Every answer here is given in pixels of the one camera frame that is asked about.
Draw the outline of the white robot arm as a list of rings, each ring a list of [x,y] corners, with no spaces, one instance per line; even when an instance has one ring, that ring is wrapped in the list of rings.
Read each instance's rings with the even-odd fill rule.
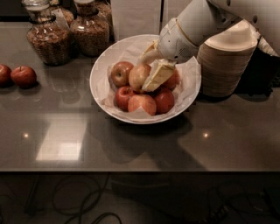
[[[194,56],[207,39],[242,20],[253,25],[280,54],[280,0],[192,0],[165,25],[138,61],[162,60],[173,69]]]

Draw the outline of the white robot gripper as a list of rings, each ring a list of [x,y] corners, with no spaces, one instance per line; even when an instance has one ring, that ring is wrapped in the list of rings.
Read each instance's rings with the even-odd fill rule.
[[[187,62],[196,56],[199,48],[192,44],[182,32],[176,18],[172,18],[159,34],[158,41],[154,40],[138,58],[138,64],[151,64],[150,75],[145,80],[142,90],[153,92],[172,77],[176,63]],[[164,59],[157,59],[159,54]]]

